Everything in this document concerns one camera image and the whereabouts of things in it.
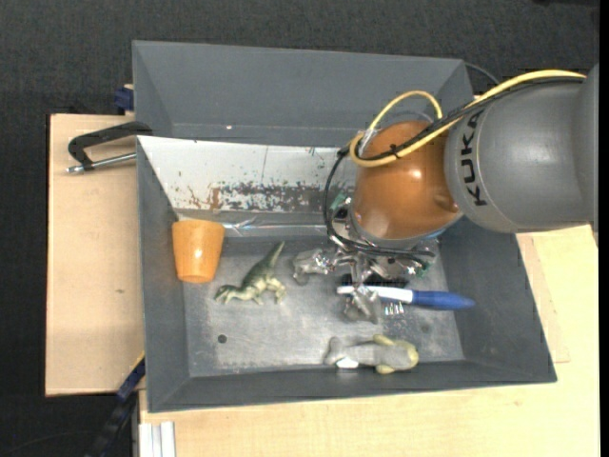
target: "floor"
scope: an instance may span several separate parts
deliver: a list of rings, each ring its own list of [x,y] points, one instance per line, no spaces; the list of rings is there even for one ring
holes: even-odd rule
[[[131,40],[456,57],[509,77],[588,71],[598,25],[590,8],[531,0],[0,0],[0,456],[82,455],[113,408],[42,396],[46,115],[117,113]]]

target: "kuka logo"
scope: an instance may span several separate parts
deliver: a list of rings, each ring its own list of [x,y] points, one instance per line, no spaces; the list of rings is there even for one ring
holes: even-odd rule
[[[471,143],[474,140],[474,135],[476,134],[476,125],[478,124],[478,119],[484,110],[479,111],[472,115],[467,122],[467,126],[471,128],[471,134],[468,136],[468,132],[463,133],[462,142],[463,147],[461,149],[461,156],[471,156],[474,152],[471,148]],[[463,181],[465,182],[465,187],[467,188],[467,192],[474,197],[474,205],[476,207],[483,207],[486,205],[486,202],[481,199],[481,190],[478,184],[476,183],[476,170],[474,168],[474,161],[471,157],[463,157],[461,159],[461,167],[463,173]]]

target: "yellow cable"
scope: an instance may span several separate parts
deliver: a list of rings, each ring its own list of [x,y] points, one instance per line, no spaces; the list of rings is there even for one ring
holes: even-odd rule
[[[479,96],[478,98],[476,98],[475,100],[473,100],[472,102],[467,104],[465,107],[469,108],[469,107],[479,103],[481,100],[491,98],[491,97],[495,96],[496,94],[501,93],[502,91],[505,91],[506,89],[510,89],[510,88],[515,87],[516,85],[519,85],[520,83],[524,83],[526,81],[542,79],[542,78],[561,78],[561,77],[585,78],[585,75],[579,74],[577,72],[563,71],[563,70],[541,70],[541,71],[528,72],[528,73],[522,74],[520,76],[516,76],[515,78],[509,79],[509,80],[501,83],[500,85],[497,85],[496,87],[487,91],[485,94]],[[428,96],[426,96],[426,95],[429,95],[429,93],[427,93],[426,91],[408,91],[407,93],[403,93],[399,97],[394,98],[389,104],[387,104],[387,106],[381,111],[379,116],[377,116],[377,118],[374,120],[374,122],[370,125],[370,128],[372,129],[373,126],[376,126],[380,122],[380,120],[386,115],[386,113],[396,103],[401,101],[403,98],[406,98],[406,95],[412,96],[413,94],[418,94],[421,96],[425,96],[426,98],[429,98]],[[432,100],[430,100],[430,101],[432,102],[432,104],[434,104],[434,102],[435,102],[435,104],[438,103],[435,98],[433,98],[433,101]],[[453,127],[461,119],[462,119],[462,117],[457,118],[457,119],[453,120],[452,122],[446,124],[445,126],[440,127],[438,130],[434,130],[432,133],[430,133],[429,135],[427,135],[420,141],[416,142],[415,144],[413,144],[405,149],[400,150],[399,152],[397,152],[394,155],[386,156],[381,159],[362,159],[361,157],[359,157],[357,155],[356,149],[357,149],[358,144],[360,143],[360,140],[363,137],[363,132],[360,132],[349,143],[349,155],[351,156],[351,160],[355,164],[357,164],[358,166],[361,166],[363,168],[376,168],[378,166],[384,166],[384,165],[392,163],[393,161],[395,161],[397,159],[403,158],[404,156],[410,154],[411,152],[417,150],[418,148],[421,148],[422,146],[427,144],[429,141],[435,139],[440,134],[444,133],[445,131],[447,131],[448,129]]]
[[[385,117],[385,115],[387,114],[388,111],[390,111],[391,109],[393,109],[394,106],[396,106],[398,103],[400,103],[403,99],[408,98],[410,96],[422,96],[424,98],[426,98],[427,100],[429,100],[431,102],[431,105],[434,106],[434,109],[436,110],[436,114],[438,115],[438,118],[441,119],[442,118],[442,107],[440,107],[440,104],[438,103],[438,100],[436,100],[436,98],[434,97],[434,95],[432,95],[431,93],[428,93],[427,91],[422,91],[422,90],[412,90],[412,91],[407,91],[406,93],[402,93],[400,96],[397,96],[396,98],[394,98],[393,100],[391,100],[385,107],[383,110],[381,110],[381,113],[379,113],[376,118],[372,121],[372,123],[370,124],[369,129],[374,129],[377,127],[377,125],[379,124],[379,122],[381,122],[381,120],[383,119],[383,117]]]

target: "wooden table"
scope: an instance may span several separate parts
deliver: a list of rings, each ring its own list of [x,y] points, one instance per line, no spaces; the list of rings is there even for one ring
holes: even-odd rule
[[[70,176],[69,138],[131,117],[53,115],[47,395],[113,391],[144,346],[135,167]],[[98,147],[94,159],[133,148]],[[559,380],[338,401],[148,413],[177,455],[599,455],[598,248],[589,228],[519,235]]]

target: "toy dinosaur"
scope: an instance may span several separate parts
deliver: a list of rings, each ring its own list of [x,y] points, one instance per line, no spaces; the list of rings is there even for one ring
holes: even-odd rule
[[[216,292],[216,301],[228,303],[233,298],[254,300],[262,305],[261,296],[267,289],[275,291],[275,302],[281,303],[285,296],[285,286],[275,277],[275,265],[285,242],[277,244],[263,260],[254,265],[246,274],[240,287],[224,285]]]
[[[324,364],[336,364],[339,368],[356,368],[359,365],[374,366],[379,374],[396,370],[409,370],[419,363],[419,352],[410,342],[391,340],[381,334],[371,341],[347,346],[340,338],[330,339],[330,350]]]

